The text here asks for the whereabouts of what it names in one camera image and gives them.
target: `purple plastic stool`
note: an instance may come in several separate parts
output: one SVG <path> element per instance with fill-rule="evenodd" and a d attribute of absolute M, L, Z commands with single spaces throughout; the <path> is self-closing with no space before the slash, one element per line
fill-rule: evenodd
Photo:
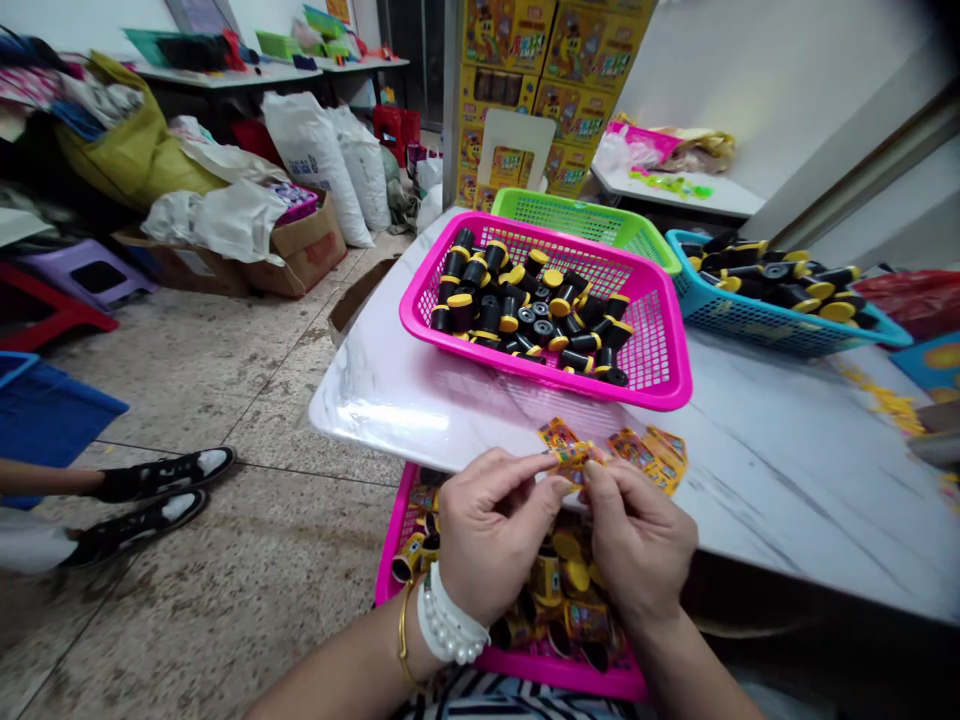
<path fill-rule="evenodd" d="M 17 261 L 40 273 L 52 285 L 68 295 L 111 315 L 113 313 L 110 310 L 110 303 L 125 298 L 136 290 L 154 293 L 160 288 L 142 272 L 127 265 L 96 240 L 84 240 L 77 245 L 53 252 L 27 255 L 17 258 Z M 96 262 L 106 263 L 126 279 L 101 292 L 91 292 L 77 282 L 72 273 Z"/>

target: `tiled floor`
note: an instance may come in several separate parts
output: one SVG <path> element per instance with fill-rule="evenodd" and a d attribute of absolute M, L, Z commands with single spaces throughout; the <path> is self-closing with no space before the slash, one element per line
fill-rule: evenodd
<path fill-rule="evenodd" d="M 206 512 L 98 571 L 0 573 L 0 720 L 235 718 L 373 602 L 397 458 L 317 435 L 305 416 L 343 289 L 412 237 L 380 233 L 298 302 L 161 290 L 53 365 L 130 403 L 77 465 L 122 467 L 228 443 Z M 37 512 L 74 527 L 83 498 Z"/>

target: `woman's right hand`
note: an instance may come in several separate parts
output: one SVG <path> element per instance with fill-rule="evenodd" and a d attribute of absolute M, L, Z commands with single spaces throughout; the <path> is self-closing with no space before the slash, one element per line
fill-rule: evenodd
<path fill-rule="evenodd" d="M 697 524 L 624 460 L 588 461 L 593 555 L 628 626 L 648 629 L 680 613 Z"/>

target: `gold bracelet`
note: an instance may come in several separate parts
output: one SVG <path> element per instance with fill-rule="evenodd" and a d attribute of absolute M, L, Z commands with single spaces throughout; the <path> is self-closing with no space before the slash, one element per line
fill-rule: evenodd
<path fill-rule="evenodd" d="M 415 583 L 416 578 L 410 580 L 403 593 L 403 605 L 400 608 L 400 652 L 397 654 L 397 657 L 400 660 L 400 667 L 403 668 L 403 675 L 407 679 L 407 682 L 418 694 L 426 697 L 428 683 L 422 685 L 418 683 L 414 679 L 413 673 L 410 672 L 409 665 L 407 665 L 407 600 L 410 599 L 410 591 L 413 590 Z"/>

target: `bracelet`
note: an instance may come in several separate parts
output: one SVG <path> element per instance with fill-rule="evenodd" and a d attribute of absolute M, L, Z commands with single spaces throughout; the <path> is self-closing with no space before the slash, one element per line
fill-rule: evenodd
<path fill-rule="evenodd" d="M 407 601 L 410 599 L 410 591 L 413 590 L 415 583 L 416 578 L 410 580 L 403 592 L 403 605 L 400 607 L 400 652 L 397 653 L 397 658 L 400 660 L 400 667 L 403 668 L 403 676 L 410 686 L 418 694 L 426 696 L 428 684 L 423 683 L 421 685 L 418 683 L 413 677 L 413 673 L 410 672 L 410 666 L 407 665 Z"/>
<path fill-rule="evenodd" d="M 417 600 L 420 629 L 430 652 L 443 662 L 466 665 L 490 643 L 490 633 L 447 595 L 440 580 L 440 563 L 433 563 Z"/>

